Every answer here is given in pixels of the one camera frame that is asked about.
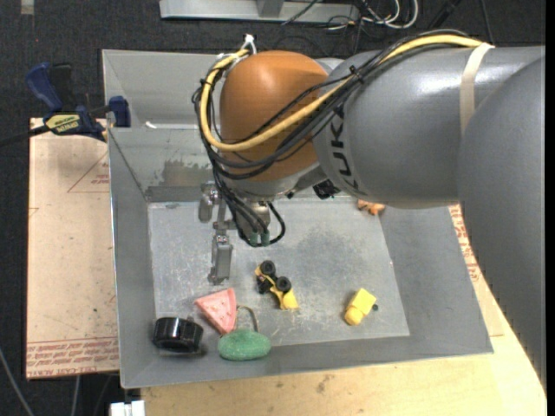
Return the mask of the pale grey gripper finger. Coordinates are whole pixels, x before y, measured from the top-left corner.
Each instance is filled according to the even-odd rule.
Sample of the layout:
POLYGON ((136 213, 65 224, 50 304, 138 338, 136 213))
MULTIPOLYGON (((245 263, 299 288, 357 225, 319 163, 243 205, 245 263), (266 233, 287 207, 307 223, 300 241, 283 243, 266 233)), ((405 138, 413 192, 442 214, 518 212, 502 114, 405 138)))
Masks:
POLYGON ((227 235, 216 236, 216 280, 224 281, 231 273, 233 246, 227 235))
POLYGON ((217 285, 221 283, 219 280, 219 243, 217 241, 212 242, 211 264, 208 280, 210 283, 217 285))

